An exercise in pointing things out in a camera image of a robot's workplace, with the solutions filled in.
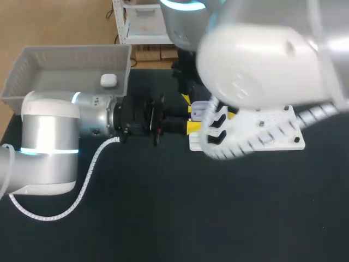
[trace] wooden floor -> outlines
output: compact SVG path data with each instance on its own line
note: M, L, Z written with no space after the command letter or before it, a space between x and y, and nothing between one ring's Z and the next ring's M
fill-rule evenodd
M113 44L114 15L105 19L110 9L111 0L1 0L1 89L24 46ZM135 68L170 68L171 63L139 62ZM0 137L12 114L0 104Z

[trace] spiral cable wrap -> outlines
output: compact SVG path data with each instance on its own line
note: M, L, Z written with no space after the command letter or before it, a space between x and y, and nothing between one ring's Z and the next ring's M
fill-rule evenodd
M106 140L104 143L102 143L96 153L94 154L93 158L92 158L92 161L90 163L90 166L88 168L88 171L87 171L87 175L86 175L86 178L85 178L85 181L83 182L83 185L82 185L82 188L80 190L80 193L79 195L77 196L76 200L74 201L74 203L71 205L70 208L68 208L66 211L64 211L63 213L59 214L59 215L56 215L56 216L51 216L51 217L43 217L43 216L38 216L38 215L35 215L31 212L29 212L28 210L26 210L24 207L22 207L18 201L16 200L15 196L10 194L10 199L12 201L12 203L15 205L15 207L21 211L24 215L30 217L30 218L33 218L35 220L39 220L39 221L56 221L56 220L59 220L59 219L62 219L63 217L66 217L67 215L69 215L70 213L72 213L76 207L78 206L78 204L80 203L80 201L82 200L82 197L83 195L85 194L85 191L86 191L86 188L88 186L88 183L89 183L89 180L91 178L91 175L92 175L92 172L93 172L93 169L95 167L95 164L97 162L97 159L100 155L100 153L102 152L102 150L112 144L112 143L116 143L116 142L120 142L120 138L110 138L108 140Z

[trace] white plastic bin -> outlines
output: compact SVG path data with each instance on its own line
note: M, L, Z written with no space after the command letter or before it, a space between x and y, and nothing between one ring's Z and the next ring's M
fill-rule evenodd
M72 91L126 95L130 45L25 47L9 74L1 100L17 115L30 91ZM118 84L104 89L100 78L115 74Z
M124 5L130 27L132 28L132 35L167 34L160 5L138 3Z

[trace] screw hole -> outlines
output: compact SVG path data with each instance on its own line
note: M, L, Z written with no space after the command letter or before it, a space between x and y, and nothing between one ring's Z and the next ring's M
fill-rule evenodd
M294 56L296 54L296 48L290 41L286 42L285 51L289 56Z

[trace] gray plastic basket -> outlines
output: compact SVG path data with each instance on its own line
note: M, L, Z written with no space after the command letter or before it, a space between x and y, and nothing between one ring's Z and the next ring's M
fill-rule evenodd
M29 46L14 63L1 99L17 115L31 91L73 91L126 95L130 73L130 45ZM104 89L103 74L115 74L118 84Z

